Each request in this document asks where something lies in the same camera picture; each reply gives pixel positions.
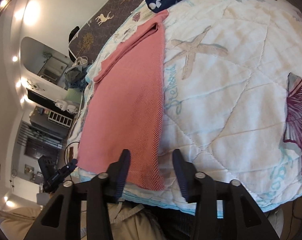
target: white quilt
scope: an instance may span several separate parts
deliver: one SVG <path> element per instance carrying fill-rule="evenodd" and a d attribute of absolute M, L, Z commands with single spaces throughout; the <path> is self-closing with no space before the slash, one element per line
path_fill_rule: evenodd
<path fill-rule="evenodd" d="M 126 184 L 124 198 L 194 213 L 182 198 L 172 151 L 213 179 L 238 179 L 263 211 L 302 195 L 301 151 L 284 144 L 287 76 L 302 77 L 302 14 L 286 0 L 185 0 L 164 21 L 164 191 Z M 104 46 L 101 62 L 154 14 L 143 2 Z M 86 106 L 93 86 L 85 91 Z M 85 109 L 69 142 L 81 137 Z M 92 177 L 79 170 L 82 180 Z"/>

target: ceiling light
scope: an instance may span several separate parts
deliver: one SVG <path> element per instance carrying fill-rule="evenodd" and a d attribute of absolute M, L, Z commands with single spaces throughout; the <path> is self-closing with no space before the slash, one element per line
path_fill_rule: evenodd
<path fill-rule="evenodd" d="M 26 25 L 33 25 L 40 16 L 40 6 L 36 1 L 30 1 L 24 11 L 23 22 Z"/>
<path fill-rule="evenodd" d="M 7 0 L 2 0 L 2 2 L 0 3 L 0 6 L 1 6 L 1 7 L 4 7 L 4 6 L 7 5 L 7 3 L 8 3 Z"/>
<path fill-rule="evenodd" d="M 23 15 L 24 15 L 24 9 L 20 9 L 19 11 L 17 11 L 17 12 L 14 14 L 14 17 L 15 17 L 17 20 L 22 20 Z"/>
<path fill-rule="evenodd" d="M 19 80 L 19 81 L 15 84 L 15 86 L 16 86 L 17 88 L 21 87 L 21 80 Z"/>
<path fill-rule="evenodd" d="M 15 206 L 15 204 L 12 201 L 7 201 L 6 204 L 7 204 L 8 207 L 14 207 Z"/>

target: folded pink towel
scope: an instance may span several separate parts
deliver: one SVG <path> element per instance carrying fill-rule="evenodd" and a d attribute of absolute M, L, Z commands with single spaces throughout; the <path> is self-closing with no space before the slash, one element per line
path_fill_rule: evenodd
<path fill-rule="evenodd" d="M 167 16 L 164 10 L 140 25 L 102 62 L 78 151 L 78 166 L 100 173 L 129 149 L 127 181 L 149 190 L 164 188 L 157 153 L 163 116 L 162 21 Z"/>

